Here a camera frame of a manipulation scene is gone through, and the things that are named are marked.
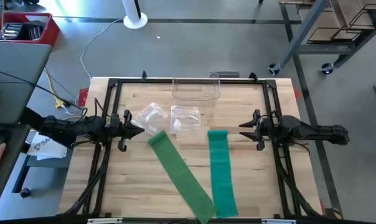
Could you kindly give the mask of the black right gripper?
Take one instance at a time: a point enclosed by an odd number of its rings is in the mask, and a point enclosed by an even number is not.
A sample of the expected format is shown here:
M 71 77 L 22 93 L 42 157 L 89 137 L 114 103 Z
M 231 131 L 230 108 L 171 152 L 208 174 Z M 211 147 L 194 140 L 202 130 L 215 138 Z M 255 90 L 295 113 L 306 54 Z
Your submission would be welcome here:
M 251 121 L 239 125 L 242 128 L 255 126 L 255 132 L 239 132 L 239 134 L 251 139 L 253 142 L 257 142 L 257 151 L 262 151 L 265 148 L 265 141 L 271 140 L 271 133 L 275 127 L 274 118 L 279 118 L 276 110 L 273 110 L 270 115 L 261 115 L 260 110 L 255 110 Z

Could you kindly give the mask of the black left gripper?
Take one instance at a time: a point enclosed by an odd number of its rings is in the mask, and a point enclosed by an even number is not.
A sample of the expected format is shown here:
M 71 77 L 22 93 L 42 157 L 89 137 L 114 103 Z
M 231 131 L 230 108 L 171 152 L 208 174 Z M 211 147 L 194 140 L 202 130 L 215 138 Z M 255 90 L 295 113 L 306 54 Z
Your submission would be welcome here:
M 124 123 L 120 121 L 119 114 L 111 114 L 110 123 L 108 125 L 108 135 L 111 138 L 120 137 L 121 139 L 118 142 L 118 149 L 122 152 L 126 152 L 126 139 L 132 139 L 136 135 L 145 131 L 145 129 L 136 126 L 131 122 L 132 114 L 129 110 L 124 111 L 123 117 L 125 119 Z

